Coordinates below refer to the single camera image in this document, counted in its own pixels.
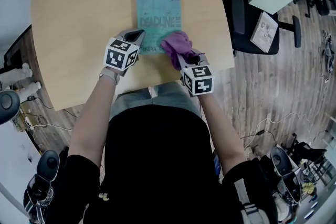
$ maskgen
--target cable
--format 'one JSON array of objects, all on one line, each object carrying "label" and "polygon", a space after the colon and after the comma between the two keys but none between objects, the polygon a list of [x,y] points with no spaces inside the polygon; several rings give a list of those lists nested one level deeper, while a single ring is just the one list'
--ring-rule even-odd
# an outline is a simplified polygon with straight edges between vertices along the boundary
[{"label": "cable", "polygon": [[277,145],[278,143],[277,143],[277,141],[275,140],[275,137],[274,137],[273,133],[272,133],[272,132],[270,132],[270,131],[265,131],[265,132],[268,132],[268,133],[270,133],[270,134],[272,135],[272,137],[273,137],[273,140],[274,140],[275,144]]},{"label": "cable", "polygon": [[[46,105],[43,103],[43,101],[42,101],[42,99],[41,99],[40,97],[34,97],[34,96],[31,96],[31,97],[28,97],[28,98],[27,98],[27,101],[34,101],[34,100],[36,100],[36,99],[39,99],[39,100],[41,101],[42,105],[43,105],[44,107],[46,107],[47,109],[53,109],[53,108],[54,108],[54,107],[50,108],[50,107],[46,106]],[[69,113],[71,116],[74,116],[74,117],[78,118],[76,115],[73,115],[72,113],[70,113],[70,112],[67,111],[66,109],[63,109],[63,110],[64,110],[65,112]]]},{"label": "cable", "polygon": [[30,114],[30,113],[23,112],[23,113],[20,114],[20,116],[23,115],[23,114],[27,114],[27,115],[31,115],[31,116],[36,117],[36,122],[37,122],[39,125],[46,125],[46,124],[48,124],[46,118],[43,117],[42,115],[37,116],[37,115],[34,115],[34,114]]},{"label": "cable", "polygon": [[316,140],[317,137],[319,137],[320,133],[326,133],[328,130],[323,130],[323,131],[320,131],[313,139],[313,142]]},{"label": "cable", "polygon": [[53,124],[50,124],[50,123],[48,123],[48,121],[46,120],[46,118],[45,117],[43,117],[42,115],[39,115],[39,116],[37,116],[37,115],[34,115],[34,114],[30,114],[30,113],[26,113],[26,112],[23,112],[23,113],[21,113],[20,115],[23,115],[23,114],[28,114],[28,115],[32,115],[32,116],[35,116],[36,117],[36,122],[38,123],[37,125],[34,125],[34,126],[29,126],[26,122],[26,125],[29,127],[29,128],[35,128],[35,127],[42,127],[42,128],[46,128],[47,126],[53,126],[53,127],[55,127],[55,128],[60,128],[60,129],[63,129],[63,130],[67,130],[67,131],[71,131],[72,132],[72,130],[71,129],[68,129],[68,128],[64,128],[64,127],[61,127],[61,126],[56,126],[56,125],[53,125]]},{"label": "cable", "polygon": [[272,135],[274,142],[277,144],[277,141],[276,141],[276,139],[275,139],[273,133],[270,132],[270,131],[265,131],[265,130],[259,131],[257,134],[243,136],[243,137],[241,137],[240,139],[244,139],[244,138],[248,138],[248,137],[252,137],[252,136],[260,136],[260,135],[262,135],[262,134],[264,134],[264,133],[266,133],[266,132],[268,132],[268,133],[270,133],[270,134]]},{"label": "cable", "polygon": [[42,127],[42,128],[45,128],[45,127],[47,127],[47,126],[53,126],[53,127],[55,127],[55,128],[60,128],[60,129],[63,129],[63,130],[67,130],[67,131],[71,131],[71,132],[72,132],[71,129],[67,129],[67,128],[64,128],[64,127],[61,127],[61,126],[52,125],[52,124],[50,124],[50,123],[48,123],[48,124],[44,124],[44,125],[34,125],[34,126],[32,126],[31,128],[35,128],[35,127]]},{"label": "cable", "polygon": [[54,108],[54,107],[50,108],[50,107],[46,106],[46,105],[43,103],[43,101],[42,101],[42,99],[41,99],[40,97],[35,97],[35,99],[39,99],[39,100],[41,101],[42,105],[45,106],[47,109],[53,109],[53,108]]},{"label": "cable", "polygon": [[[35,134],[35,129],[33,129],[33,133],[31,134],[31,137],[33,138],[35,144],[37,145],[36,140],[35,140],[35,137],[34,137],[34,134]],[[41,146],[43,146],[45,150],[47,149],[47,148],[45,147],[44,144],[38,144],[37,146],[39,147],[39,153],[40,153],[40,154],[42,154]]]},{"label": "cable", "polygon": [[260,123],[262,123],[262,122],[265,121],[265,120],[269,120],[271,123],[278,124],[278,123],[280,123],[281,121],[283,121],[285,118],[287,118],[287,117],[290,116],[290,115],[296,115],[296,116],[298,116],[299,120],[300,120],[301,118],[305,117],[305,118],[306,118],[306,121],[308,121],[309,124],[310,124],[310,121],[307,119],[306,114],[304,114],[302,117],[299,117],[299,114],[298,114],[298,113],[289,113],[289,114],[287,114],[286,116],[284,116],[284,117],[283,117],[280,121],[278,121],[278,122],[274,122],[274,121],[272,121],[270,118],[265,118],[265,119],[263,119],[261,122],[259,122],[259,123],[257,124],[256,132],[255,132],[255,134],[253,135],[252,140],[247,144],[247,146],[246,146],[244,149],[246,149],[246,148],[252,143],[252,141],[254,140],[254,138],[256,137],[256,135],[257,135],[257,130],[258,130],[258,126],[260,125]]},{"label": "cable", "polygon": [[71,116],[74,116],[76,118],[78,118],[76,115],[73,115],[72,113],[70,113],[69,111],[67,111],[66,109],[63,109],[65,112],[68,112]]}]

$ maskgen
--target gray pants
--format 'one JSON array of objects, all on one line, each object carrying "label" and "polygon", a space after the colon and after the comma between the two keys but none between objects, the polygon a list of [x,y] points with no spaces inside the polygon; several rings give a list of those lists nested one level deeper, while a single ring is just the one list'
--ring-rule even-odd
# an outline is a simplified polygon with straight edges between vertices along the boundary
[{"label": "gray pants", "polygon": [[199,110],[191,98],[186,94],[177,82],[169,82],[154,86],[157,97],[152,98],[148,88],[127,92],[118,95],[111,106],[110,120],[126,109],[142,105],[163,105],[187,109],[200,116]]}]

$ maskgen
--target light blue book cover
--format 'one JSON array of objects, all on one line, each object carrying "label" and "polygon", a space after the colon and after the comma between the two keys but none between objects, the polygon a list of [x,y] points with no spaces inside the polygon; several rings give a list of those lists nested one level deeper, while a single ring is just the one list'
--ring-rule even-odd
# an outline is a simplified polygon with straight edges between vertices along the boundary
[{"label": "light blue book cover", "polygon": [[163,54],[161,41],[182,29],[181,0],[136,0],[138,28],[146,31],[140,54]]}]

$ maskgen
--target black shirt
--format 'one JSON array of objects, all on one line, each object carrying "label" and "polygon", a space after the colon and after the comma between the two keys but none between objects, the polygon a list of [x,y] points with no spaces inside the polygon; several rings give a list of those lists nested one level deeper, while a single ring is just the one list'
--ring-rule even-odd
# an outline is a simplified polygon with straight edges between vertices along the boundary
[{"label": "black shirt", "polygon": [[270,206],[274,200],[258,164],[237,165],[221,185],[208,128],[188,110],[146,105],[118,114],[109,124],[104,162],[99,187],[100,172],[93,162],[68,157],[47,224],[78,223],[87,204],[84,224],[232,217],[232,223],[238,223],[241,203],[233,183],[242,177],[250,201],[262,204],[276,223],[275,205]]}]

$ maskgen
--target black and white marker cube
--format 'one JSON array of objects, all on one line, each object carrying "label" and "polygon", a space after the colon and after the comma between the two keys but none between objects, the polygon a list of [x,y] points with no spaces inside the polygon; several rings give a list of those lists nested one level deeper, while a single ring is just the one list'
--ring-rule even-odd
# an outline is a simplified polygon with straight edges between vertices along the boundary
[{"label": "black and white marker cube", "polygon": [[120,71],[128,69],[138,56],[140,47],[111,37],[104,56],[104,65]]},{"label": "black and white marker cube", "polygon": [[214,92],[214,80],[209,66],[196,66],[181,70],[183,84],[192,95]]}]

